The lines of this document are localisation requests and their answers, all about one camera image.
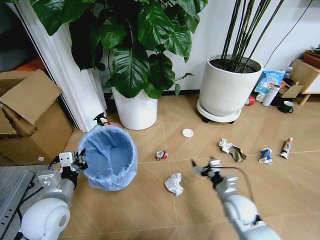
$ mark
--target green mug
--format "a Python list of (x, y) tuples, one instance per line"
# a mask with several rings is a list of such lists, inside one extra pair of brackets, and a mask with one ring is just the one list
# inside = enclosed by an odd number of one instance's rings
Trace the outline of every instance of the green mug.
[(294, 111), (294, 104), (290, 101), (284, 101), (280, 106), (277, 107), (279, 111), (283, 113), (292, 114)]

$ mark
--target white bottle cap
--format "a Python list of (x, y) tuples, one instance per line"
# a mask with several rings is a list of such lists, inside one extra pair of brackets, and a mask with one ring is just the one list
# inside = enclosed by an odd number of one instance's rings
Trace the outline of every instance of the white bottle cap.
[(271, 89), (278, 91), (278, 90), (280, 89), (280, 86), (279, 86), (279, 85), (273, 85), (273, 86), (271, 87)]
[(189, 128), (185, 128), (182, 130), (182, 135), (186, 138), (191, 138), (194, 135), (194, 132)]

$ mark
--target table leg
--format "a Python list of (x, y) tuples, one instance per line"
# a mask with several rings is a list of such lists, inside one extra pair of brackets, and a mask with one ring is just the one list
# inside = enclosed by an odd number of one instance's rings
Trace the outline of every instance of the table leg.
[(307, 102), (307, 100), (310, 98), (310, 96), (311, 96), (311, 94), (306, 94), (303, 97), (302, 101), (299, 103), (299, 105), (303, 106)]

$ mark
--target red soda can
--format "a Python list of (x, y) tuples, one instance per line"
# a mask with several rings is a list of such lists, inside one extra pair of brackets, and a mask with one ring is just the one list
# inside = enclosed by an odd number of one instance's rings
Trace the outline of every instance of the red soda can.
[(160, 161), (160, 159), (166, 159), (167, 157), (168, 157), (168, 153), (166, 150), (157, 151), (155, 154), (155, 158), (157, 161)]

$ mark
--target wooden table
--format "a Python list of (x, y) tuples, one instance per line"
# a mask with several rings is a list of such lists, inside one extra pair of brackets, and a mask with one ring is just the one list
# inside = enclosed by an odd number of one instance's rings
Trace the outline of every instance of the wooden table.
[(304, 95), (304, 98), (300, 102), (300, 105), (303, 106), (311, 94), (320, 94), (320, 69), (300, 59), (295, 60), (292, 67), (293, 70), (290, 78), (295, 82), (300, 82), (300, 85), (303, 85), (300, 92)]

